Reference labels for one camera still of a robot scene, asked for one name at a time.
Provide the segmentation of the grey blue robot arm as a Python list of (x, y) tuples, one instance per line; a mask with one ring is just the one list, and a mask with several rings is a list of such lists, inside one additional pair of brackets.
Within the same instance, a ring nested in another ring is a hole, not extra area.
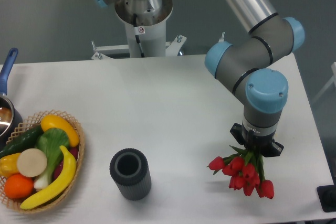
[[(167, 56), (166, 20), (172, 0), (94, 0), (113, 4), (124, 23), (132, 58)], [(287, 79), (270, 66), (298, 49), (305, 31), (292, 17), (282, 18), (269, 0), (226, 0), (249, 34), (240, 46), (226, 41), (213, 45), (205, 56), (211, 75), (244, 106), (241, 124), (231, 134), (236, 141), (264, 157), (279, 156), (283, 146), (274, 134), (288, 97)]]

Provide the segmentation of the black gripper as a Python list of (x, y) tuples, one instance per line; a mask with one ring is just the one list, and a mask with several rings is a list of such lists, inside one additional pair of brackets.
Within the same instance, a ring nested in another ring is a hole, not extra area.
[(263, 157), (280, 156), (284, 146), (274, 140), (275, 128), (259, 128), (247, 123), (235, 123), (230, 133), (238, 142), (249, 151), (256, 151)]

